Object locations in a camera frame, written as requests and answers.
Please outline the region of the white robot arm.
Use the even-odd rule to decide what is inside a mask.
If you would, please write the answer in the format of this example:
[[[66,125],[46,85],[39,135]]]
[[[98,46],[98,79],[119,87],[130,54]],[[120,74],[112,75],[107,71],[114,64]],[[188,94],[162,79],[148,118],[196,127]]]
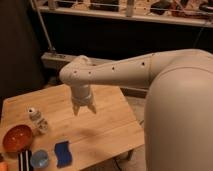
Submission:
[[[213,171],[213,54],[154,52],[94,66],[81,55],[60,70],[73,110],[94,110],[90,86],[146,88],[147,171]]]

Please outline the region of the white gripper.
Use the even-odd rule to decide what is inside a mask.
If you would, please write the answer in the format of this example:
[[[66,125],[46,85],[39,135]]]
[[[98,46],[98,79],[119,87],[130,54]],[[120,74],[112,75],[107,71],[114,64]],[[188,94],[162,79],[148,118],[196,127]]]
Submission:
[[[97,113],[96,106],[91,104],[93,102],[93,94],[89,85],[72,86],[71,99],[75,116],[78,116],[80,106],[88,106],[94,114]]]

